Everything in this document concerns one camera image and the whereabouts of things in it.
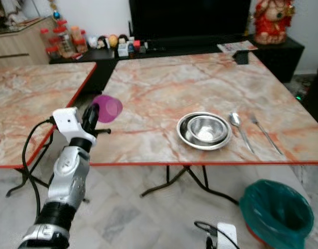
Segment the red table edge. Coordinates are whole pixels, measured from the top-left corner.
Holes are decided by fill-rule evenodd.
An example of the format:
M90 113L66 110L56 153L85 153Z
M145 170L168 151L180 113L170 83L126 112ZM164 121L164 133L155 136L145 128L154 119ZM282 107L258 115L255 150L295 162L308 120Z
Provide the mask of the red table edge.
M104 167L104 166L178 166L178 165L193 165L193 166L247 166L247 165L318 165L318 161L222 161L222 162L106 162L106 163L93 163L90 162L93 167Z
M96 69L97 65L95 63L93 69L90 71L90 73L87 75L86 79L84 80L84 82L81 84L81 86L78 88L77 92L75 93L75 95L71 98L71 100L69 101L69 103L66 105L66 107L70 107L74 101L76 100L76 98L78 97L78 95L80 94L81 90L84 88L84 86L86 85L87 81L91 78L92 74L94 73L95 69ZM48 131L48 133L46 134L46 136L42 139L42 141L40 142L39 146L37 147L37 149L33 152L33 154L31 155L31 157L29 158L29 160L26 162L27 165L30 165L33 160L35 159L35 157L39 154L40 150L43 148L43 146L45 145L46 141L48 140L48 138L50 137L50 135L53 133L54 131L54 127L50 128L50 130ZM23 165L19 164L19 165L0 165L0 169L20 169L22 168Z

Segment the black cable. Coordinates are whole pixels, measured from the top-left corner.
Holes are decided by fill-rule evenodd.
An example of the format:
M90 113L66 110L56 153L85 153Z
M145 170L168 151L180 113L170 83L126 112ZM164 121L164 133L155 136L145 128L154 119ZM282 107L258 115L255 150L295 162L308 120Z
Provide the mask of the black cable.
M30 172L29 172L29 169L27 167L27 164L26 164L26 159L25 159L25 154L26 154L26 149L27 149L27 146L29 144L29 141L33 135L33 133L35 132L36 128L38 128L39 126L41 126L42 124L44 123L50 123L51 120L50 119L47 119L45 121L42 121L40 123L38 123L35 127L33 127L32 131L29 133L29 135L27 136L27 139L26 139L26 142L24 144L24 147L23 147L23 153L22 153L22 162L23 162L23 167L24 167L24 171L25 171L25 174L27 176L27 178L30 180L32 186L33 186L33 189L34 189L34 193L35 193L35 200L36 200L36 218L39 216L40 214L40 195L39 195L39 190L38 190L38 187L36 186Z
M208 226L210 229L203 228L203 227L201 227L200 224L206 225L206 226ZM204 231L208 232L209 234L211 234L211 231L210 231L211 229L214 229L214 230L218 231L218 232L221 233L224 237L226 237L226 238L231 242L231 244L233 244L233 245L236 247L236 249L240 249L240 248L238 247L238 245L237 245L228 235L226 235L224 232L222 232L222 231L221 231L220 229L218 229L217 227L214 227L214 226L212 226L212 225L209 224L209 223L199 222L199 221L194 222L194 225L195 225L196 227L200 228L201 230L204 230Z
M53 181L53 178L54 178L54 173L52 173L52 175L48 181L48 186L50 186L51 182Z

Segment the spoon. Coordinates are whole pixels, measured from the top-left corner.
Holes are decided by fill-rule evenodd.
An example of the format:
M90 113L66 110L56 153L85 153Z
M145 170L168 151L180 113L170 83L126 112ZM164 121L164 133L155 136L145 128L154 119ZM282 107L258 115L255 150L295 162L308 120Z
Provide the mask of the spoon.
M252 146L251 146L250 142L248 141L244 131L242 131L242 129L241 129L241 119L238 116L238 114L236 112L230 113L229 121L230 121L230 123L233 126L236 126L238 128L238 130L239 130L239 132L240 132L240 134L241 134L241 136L242 136L247 148L254 154L254 150L252 149Z

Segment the marble table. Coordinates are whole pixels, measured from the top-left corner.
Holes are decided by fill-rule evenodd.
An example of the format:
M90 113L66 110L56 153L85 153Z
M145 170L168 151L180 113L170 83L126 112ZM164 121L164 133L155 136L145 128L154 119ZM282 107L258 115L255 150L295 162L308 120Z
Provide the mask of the marble table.
M318 164L318 124L252 54L237 65L224 53L119 61L104 94L119 98L123 112L111 135L99 135L93 166ZM237 110L255 150L233 129L230 143L216 151L189 147L176 133L184 115L205 111L228 119ZM250 120L254 113L281 156Z
M31 129L55 109L71 106L91 74L94 62L0 68L0 168L21 168L21 153ZM49 138L40 126L27 148L31 164Z

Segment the statue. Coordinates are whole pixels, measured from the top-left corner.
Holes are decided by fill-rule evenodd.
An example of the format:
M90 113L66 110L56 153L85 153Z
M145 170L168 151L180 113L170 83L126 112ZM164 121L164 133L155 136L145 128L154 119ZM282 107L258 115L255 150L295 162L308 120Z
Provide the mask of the statue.
M27 17L22 12L24 0L1 0L5 17L7 18L6 25L12 26L27 20Z
M280 44L286 41L286 27L295 14L293 0L259 0L254 14L259 44Z

